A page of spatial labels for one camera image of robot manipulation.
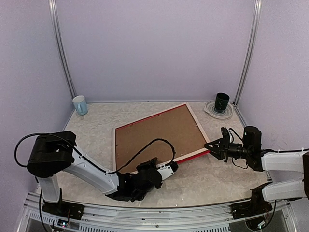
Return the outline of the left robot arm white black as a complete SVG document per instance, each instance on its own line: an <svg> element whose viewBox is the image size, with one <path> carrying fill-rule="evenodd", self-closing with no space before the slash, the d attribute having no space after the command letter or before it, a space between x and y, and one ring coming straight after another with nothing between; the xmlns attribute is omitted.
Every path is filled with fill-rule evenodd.
<svg viewBox="0 0 309 232"><path fill-rule="evenodd" d="M163 176L155 166L144 166L135 174L109 171L84 153L75 139L70 131L38 134L27 164L39 181L43 199L57 215L68 209L61 199L59 172L82 179L116 201L141 201L152 189L161 188Z"/></svg>

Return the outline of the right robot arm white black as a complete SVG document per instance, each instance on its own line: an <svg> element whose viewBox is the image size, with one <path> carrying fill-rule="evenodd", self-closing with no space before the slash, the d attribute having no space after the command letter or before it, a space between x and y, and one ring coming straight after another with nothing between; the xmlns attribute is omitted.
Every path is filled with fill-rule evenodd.
<svg viewBox="0 0 309 232"><path fill-rule="evenodd" d="M244 204L232 205L238 214L256 215L272 209L275 200L298 200L309 196L309 151L308 149L275 151L262 149L262 133L255 126L243 129L242 143L232 143L230 132L221 128L222 137L206 143L204 147L219 160L227 162L229 158L244 159L253 171L287 171L302 174L299 179L264 183L251 191L251 199Z"/></svg>

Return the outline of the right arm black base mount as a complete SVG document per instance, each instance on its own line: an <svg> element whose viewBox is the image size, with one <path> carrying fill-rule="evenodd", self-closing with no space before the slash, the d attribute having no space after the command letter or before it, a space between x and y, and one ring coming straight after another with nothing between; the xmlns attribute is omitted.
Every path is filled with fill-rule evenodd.
<svg viewBox="0 0 309 232"><path fill-rule="evenodd" d="M271 203L254 204L251 201L235 203L230 206L233 219L247 218L271 211Z"/></svg>

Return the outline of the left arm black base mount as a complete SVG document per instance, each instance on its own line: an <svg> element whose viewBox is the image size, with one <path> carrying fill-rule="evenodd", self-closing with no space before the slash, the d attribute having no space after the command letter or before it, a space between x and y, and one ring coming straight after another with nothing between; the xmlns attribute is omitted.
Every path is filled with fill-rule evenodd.
<svg viewBox="0 0 309 232"><path fill-rule="evenodd" d="M44 203L42 210L51 215L81 220L84 213L84 205L66 201L62 201L60 203Z"/></svg>

